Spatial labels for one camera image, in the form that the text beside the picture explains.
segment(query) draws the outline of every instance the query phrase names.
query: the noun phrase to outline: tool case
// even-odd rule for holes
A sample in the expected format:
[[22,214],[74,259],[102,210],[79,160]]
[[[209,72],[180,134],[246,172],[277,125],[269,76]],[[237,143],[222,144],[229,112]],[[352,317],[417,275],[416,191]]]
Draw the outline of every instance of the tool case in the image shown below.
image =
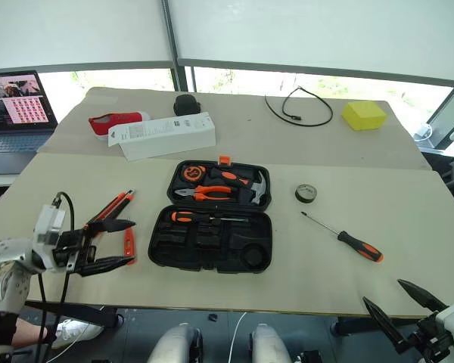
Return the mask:
[[264,271],[271,263],[271,202],[262,166],[188,160],[167,191],[172,205],[158,216],[148,256],[157,265],[220,273]]

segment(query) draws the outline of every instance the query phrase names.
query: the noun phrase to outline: red and white object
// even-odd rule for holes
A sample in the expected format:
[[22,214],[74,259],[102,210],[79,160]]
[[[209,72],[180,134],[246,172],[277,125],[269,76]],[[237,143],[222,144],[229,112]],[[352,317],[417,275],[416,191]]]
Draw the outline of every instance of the red and white object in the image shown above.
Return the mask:
[[124,123],[140,123],[148,121],[151,117],[146,112],[107,113],[99,117],[91,117],[89,123],[96,138],[107,140],[107,130],[115,125]]

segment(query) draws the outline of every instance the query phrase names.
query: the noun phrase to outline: laptop screen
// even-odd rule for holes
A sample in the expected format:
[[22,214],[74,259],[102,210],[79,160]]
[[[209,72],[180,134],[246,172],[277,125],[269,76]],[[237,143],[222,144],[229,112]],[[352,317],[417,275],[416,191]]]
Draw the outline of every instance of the laptop screen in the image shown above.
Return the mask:
[[56,125],[35,71],[0,73],[0,133],[52,131]]

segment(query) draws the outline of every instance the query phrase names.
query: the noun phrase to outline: window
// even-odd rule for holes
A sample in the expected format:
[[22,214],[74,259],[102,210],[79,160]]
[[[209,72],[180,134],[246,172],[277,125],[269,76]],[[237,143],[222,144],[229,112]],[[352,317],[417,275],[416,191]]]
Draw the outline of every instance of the window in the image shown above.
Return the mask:
[[39,76],[58,122],[84,98],[91,87],[174,90],[169,69],[88,70],[40,73]]
[[[311,74],[194,68],[198,92],[286,96],[298,85],[322,98],[387,101],[414,135],[452,91],[452,87]],[[311,97],[297,92],[296,97]]]

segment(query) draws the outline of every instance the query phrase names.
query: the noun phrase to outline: hammer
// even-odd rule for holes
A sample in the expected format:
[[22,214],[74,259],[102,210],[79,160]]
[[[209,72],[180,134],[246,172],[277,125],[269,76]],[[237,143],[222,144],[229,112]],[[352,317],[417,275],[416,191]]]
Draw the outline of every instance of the hammer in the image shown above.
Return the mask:
[[254,204],[259,204],[260,198],[266,192],[266,180],[261,172],[259,172],[260,183],[254,183],[251,180],[239,178],[232,172],[223,172],[217,168],[212,169],[210,176],[212,178],[222,178],[227,185],[231,185],[233,187],[251,189],[255,193],[254,198],[251,201],[251,203]]

